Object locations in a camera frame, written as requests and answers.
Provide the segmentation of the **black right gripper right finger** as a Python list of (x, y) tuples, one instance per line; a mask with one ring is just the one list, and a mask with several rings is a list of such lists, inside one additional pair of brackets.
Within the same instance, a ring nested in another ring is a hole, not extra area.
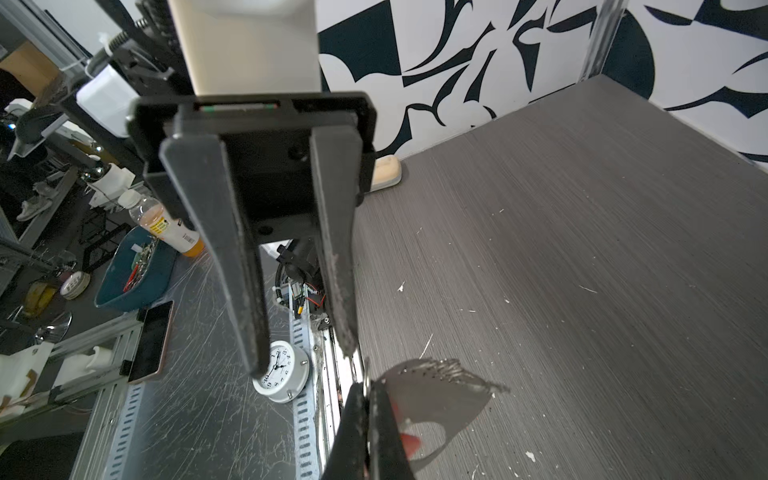
[(371, 385), (368, 413), (369, 478), (414, 480), (391, 401), (381, 382)]

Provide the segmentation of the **smartphone on bench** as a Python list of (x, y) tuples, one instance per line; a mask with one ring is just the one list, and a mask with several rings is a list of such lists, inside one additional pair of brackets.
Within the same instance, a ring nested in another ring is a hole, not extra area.
[(142, 311), (140, 320), (143, 326), (128, 376), (130, 384), (147, 381), (161, 372), (166, 356), (173, 308), (174, 302), (166, 301)]

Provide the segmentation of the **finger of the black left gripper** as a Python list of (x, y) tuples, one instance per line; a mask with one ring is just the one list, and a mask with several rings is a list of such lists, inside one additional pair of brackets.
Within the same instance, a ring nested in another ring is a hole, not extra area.
[(362, 140), (354, 127), (312, 129), (310, 161), (321, 271), (337, 342), (347, 357), (359, 345), (352, 237), (361, 154)]
[(267, 370), (270, 345), (262, 268), (226, 145), (214, 134), (175, 134), (160, 158), (214, 260), (243, 364), (256, 378)]

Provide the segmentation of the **person in black shirt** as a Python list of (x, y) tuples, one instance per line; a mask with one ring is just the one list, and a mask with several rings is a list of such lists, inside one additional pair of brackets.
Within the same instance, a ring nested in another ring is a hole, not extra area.
[[(13, 74), (1, 70), (1, 114), (16, 99), (33, 102), (35, 96)], [(34, 185), (46, 176), (36, 164), (46, 159), (47, 150), (38, 147), (26, 157), (10, 157), (15, 140), (15, 132), (1, 125), (1, 208), (9, 219), (24, 221), (38, 210), (31, 204), (38, 195)]]

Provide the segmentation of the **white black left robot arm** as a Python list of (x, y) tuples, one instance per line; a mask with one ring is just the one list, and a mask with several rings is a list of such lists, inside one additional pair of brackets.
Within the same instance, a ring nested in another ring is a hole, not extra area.
[(74, 102), (120, 162), (141, 168), (171, 215), (198, 232), (222, 281), (241, 357), (265, 373), (269, 327), (259, 248), (307, 239), (337, 341), (356, 352), (352, 254), (370, 190), (376, 111), (321, 87), (311, 1), (120, 1), (117, 37), (87, 63)]

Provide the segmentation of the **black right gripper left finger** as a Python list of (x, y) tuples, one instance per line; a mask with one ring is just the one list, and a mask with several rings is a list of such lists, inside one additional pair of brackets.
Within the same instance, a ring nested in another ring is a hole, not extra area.
[(368, 398), (364, 385), (355, 383), (349, 390), (322, 480), (366, 478), (367, 433)]

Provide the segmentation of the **round white analog clock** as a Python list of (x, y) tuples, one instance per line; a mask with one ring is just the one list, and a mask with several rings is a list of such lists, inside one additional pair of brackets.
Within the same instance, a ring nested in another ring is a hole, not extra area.
[(257, 393), (269, 400), (286, 404), (304, 389), (310, 373), (308, 355), (299, 347), (277, 340), (271, 343), (266, 373), (252, 381)]

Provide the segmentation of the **red key tag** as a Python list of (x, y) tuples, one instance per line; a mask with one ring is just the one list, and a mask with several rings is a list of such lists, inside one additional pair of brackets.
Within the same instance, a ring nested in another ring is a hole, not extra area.
[[(396, 403), (392, 404), (392, 410), (395, 416), (396, 423), (400, 425), (404, 418), (401, 415), (400, 409)], [(414, 436), (408, 433), (400, 433), (401, 443), (408, 460), (411, 460), (414, 455), (420, 450), (422, 441), (418, 436)]]

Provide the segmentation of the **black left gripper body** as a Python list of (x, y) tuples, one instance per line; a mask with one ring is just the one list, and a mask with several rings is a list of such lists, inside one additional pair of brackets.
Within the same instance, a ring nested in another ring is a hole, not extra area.
[(266, 242), (351, 227), (376, 121), (362, 92), (155, 96), (132, 103), (127, 128), (174, 216), (212, 226), (232, 208)]

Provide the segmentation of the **beige wooden brush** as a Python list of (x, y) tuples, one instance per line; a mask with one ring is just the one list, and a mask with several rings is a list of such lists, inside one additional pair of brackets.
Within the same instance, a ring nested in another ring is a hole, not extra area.
[(395, 155), (387, 155), (375, 160), (371, 192), (397, 185), (402, 179), (402, 163)]

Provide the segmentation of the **plastic bottle orange label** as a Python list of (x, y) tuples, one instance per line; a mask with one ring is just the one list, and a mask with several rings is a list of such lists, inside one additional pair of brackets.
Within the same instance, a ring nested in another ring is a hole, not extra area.
[(173, 218), (153, 196), (129, 189), (120, 195), (118, 204), (140, 227), (180, 254), (194, 258), (202, 253), (204, 242), (200, 234), (188, 228), (182, 220)]

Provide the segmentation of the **teal bag on floor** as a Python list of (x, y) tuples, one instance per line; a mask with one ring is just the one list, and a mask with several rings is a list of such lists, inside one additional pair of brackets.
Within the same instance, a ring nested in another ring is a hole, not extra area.
[(172, 247), (135, 227), (119, 244), (94, 306), (129, 312), (152, 304), (165, 293), (176, 257)]

